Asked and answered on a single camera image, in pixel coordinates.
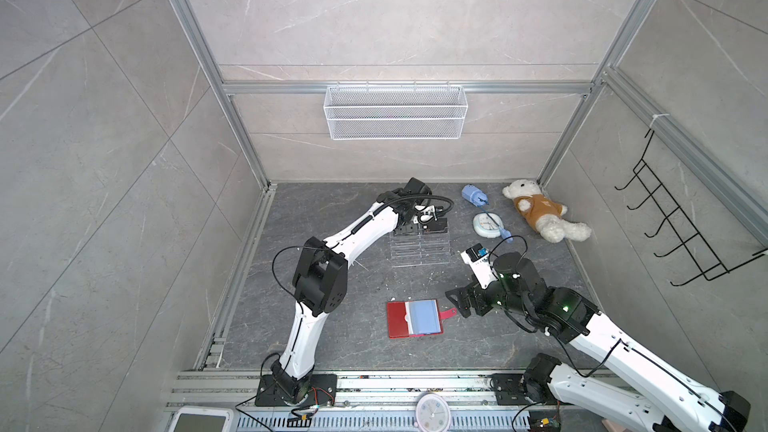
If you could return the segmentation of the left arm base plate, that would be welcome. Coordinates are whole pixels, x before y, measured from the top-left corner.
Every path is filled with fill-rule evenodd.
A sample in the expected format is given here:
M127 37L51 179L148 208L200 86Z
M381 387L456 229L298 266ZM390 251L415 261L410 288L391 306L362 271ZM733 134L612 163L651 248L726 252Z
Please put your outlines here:
M256 407L308 407L312 405L333 405L337 393L338 376L316 374L310 378L305 395L301 400L285 392L271 375L264 376L259 383L253 404Z

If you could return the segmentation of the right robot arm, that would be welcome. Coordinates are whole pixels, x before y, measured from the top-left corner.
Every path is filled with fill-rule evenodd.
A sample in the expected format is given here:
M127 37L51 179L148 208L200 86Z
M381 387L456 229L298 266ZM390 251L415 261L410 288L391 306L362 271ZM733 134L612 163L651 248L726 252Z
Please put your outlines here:
M567 287L546 284L520 253L494 256L476 244L461 252L473 273L465 287L447 292L463 317L503 312L522 331L542 333L562 348L597 360L628 384L602 381L545 353L520 379L533 404L551 400L587 409L630 431L742 431L751 405L734 391L719 392L680 372L618 327L597 305Z

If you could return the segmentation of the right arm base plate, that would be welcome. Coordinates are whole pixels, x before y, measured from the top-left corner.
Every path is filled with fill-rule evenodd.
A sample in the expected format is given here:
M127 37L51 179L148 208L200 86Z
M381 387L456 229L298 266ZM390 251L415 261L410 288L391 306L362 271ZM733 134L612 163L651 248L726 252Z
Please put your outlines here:
M533 403L524 386L522 373L492 374L489 386L498 406L523 406Z

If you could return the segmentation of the blue credit card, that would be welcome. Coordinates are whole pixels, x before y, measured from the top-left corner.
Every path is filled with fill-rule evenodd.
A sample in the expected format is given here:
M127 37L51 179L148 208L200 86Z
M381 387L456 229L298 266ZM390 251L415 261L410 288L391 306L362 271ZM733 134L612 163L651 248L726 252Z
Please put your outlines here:
M405 320L411 336L435 335L443 331L436 300L408 301L405 308Z

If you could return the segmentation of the clear acrylic organizer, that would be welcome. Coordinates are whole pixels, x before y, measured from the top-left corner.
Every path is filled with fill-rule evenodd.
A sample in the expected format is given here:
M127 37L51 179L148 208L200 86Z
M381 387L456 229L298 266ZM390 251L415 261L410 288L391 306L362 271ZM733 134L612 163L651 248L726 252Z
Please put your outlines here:
M395 268L444 265L451 259L451 239L443 234L424 234L422 223L409 223L390 233L390 262Z

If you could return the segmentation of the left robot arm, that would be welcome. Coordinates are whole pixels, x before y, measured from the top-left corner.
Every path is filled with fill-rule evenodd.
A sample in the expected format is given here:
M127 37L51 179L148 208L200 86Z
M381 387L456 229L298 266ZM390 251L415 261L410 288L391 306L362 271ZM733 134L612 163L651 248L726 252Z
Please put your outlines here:
M359 218L340 232L311 237L300 251L287 294L294 300L291 332L284 351L270 366L283 396L302 401L310 390L315 353L330 313L347 293L349 267L381 237L424 215L444 218L454 206L448 197L435 195L422 181L411 178L405 186L385 191Z

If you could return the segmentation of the red card holder wallet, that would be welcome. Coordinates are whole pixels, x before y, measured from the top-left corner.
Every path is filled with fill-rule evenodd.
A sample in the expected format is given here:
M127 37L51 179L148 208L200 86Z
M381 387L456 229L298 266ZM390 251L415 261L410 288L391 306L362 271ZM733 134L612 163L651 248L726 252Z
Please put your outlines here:
M408 332L408 324L405 320L405 315L406 315L405 304L407 302L408 301L392 301L386 305L387 328L388 328L388 336L390 339L422 337L422 336L411 336ZM458 314L458 311L456 308L447 309L445 311L440 310L440 318L441 318L442 329L443 329L443 331L440 334L444 332L443 321L446 319L455 317L457 314Z

